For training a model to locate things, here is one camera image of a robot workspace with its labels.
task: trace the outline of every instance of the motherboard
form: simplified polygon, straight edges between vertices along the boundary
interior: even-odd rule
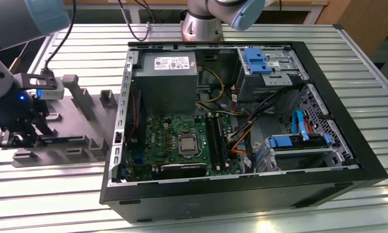
[[[131,153],[132,180],[239,174],[225,142],[232,130],[225,114],[149,117],[145,148]]]

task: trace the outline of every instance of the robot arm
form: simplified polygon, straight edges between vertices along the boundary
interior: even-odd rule
[[[189,0],[183,25],[185,40],[219,41],[223,37],[221,21],[244,31],[259,18],[264,3],[265,0]]]
[[[47,36],[69,26],[69,17],[61,0],[0,0],[0,51]],[[45,80],[33,85],[31,79]],[[55,89],[51,74],[13,75],[0,61],[0,128],[7,138],[0,147],[33,147],[41,141],[36,128],[51,134],[45,124],[48,114],[44,100],[32,98],[28,89]]]

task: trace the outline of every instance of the wooden cabinet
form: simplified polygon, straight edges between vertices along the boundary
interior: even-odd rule
[[[341,24],[364,53],[372,55],[388,36],[388,0],[331,0],[317,24]]]

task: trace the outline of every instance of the power supply label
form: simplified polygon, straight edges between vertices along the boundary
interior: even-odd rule
[[[189,69],[188,57],[157,57],[155,59],[153,69]]]

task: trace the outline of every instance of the yellow cable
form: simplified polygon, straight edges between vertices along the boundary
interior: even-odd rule
[[[219,100],[221,98],[223,93],[224,93],[224,84],[223,84],[221,78],[216,75],[216,73],[211,69],[208,69],[207,67],[203,67],[203,69],[205,69],[205,70],[208,70],[211,72],[211,74],[216,77],[216,79],[219,80],[220,85],[221,85],[220,95],[216,98],[213,98],[211,100],[196,101],[196,103],[211,103],[211,102],[213,102],[213,101],[216,101],[216,100]]]

